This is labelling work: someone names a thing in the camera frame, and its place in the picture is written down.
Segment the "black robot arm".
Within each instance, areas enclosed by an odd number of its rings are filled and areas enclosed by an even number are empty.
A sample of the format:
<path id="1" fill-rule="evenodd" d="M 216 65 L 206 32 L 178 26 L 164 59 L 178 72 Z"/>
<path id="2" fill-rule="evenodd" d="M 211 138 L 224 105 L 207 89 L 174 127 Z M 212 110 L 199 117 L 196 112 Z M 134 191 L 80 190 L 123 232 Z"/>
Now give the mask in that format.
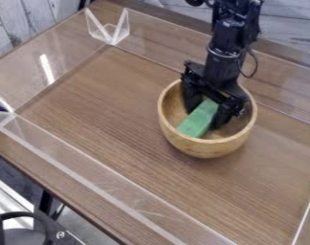
<path id="1" fill-rule="evenodd" d="M 182 74 L 184 108 L 191 113 L 208 97 L 218 109 L 210 128 L 219 129 L 244 110 L 250 101 L 238 83 L 239 76 L 251 78 L 259 67 L 251 45 L 260 34 L 263 0 L 184 0 L 192 7 L 212 9 L 212 36 L 206 46 L 206 61 L 184 61 Z"/>

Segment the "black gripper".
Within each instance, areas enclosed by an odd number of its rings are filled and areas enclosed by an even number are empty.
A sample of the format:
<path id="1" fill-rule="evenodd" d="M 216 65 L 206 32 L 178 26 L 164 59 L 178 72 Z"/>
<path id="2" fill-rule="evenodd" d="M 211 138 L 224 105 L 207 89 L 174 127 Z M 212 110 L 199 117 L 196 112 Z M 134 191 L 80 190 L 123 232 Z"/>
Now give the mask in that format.
<path id="1" fill-rule="evenodd" d="M 222 52 L 207 49 L 204 64 L 187 60 L 182 73 L 182 93 L 187 113 L 191 113 L 207 96 L 218 105 L 211 129 L 219 129 L 243 110 L 250 100 L 238 84 L 246 51 Z"/>

